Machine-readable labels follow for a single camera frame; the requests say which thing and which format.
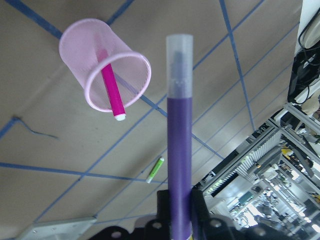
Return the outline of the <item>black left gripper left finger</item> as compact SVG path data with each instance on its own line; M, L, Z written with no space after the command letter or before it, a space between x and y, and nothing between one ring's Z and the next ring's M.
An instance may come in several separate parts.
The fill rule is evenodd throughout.
M159 190L157 195L156 217L160 220L171 221L170 194L168 190Z

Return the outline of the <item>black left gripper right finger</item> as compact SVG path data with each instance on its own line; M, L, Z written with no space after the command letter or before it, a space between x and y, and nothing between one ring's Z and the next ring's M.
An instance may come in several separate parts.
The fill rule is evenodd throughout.
M210 213L201 190L191 190L190 205L190 216L192 221L205 222L210 219Z

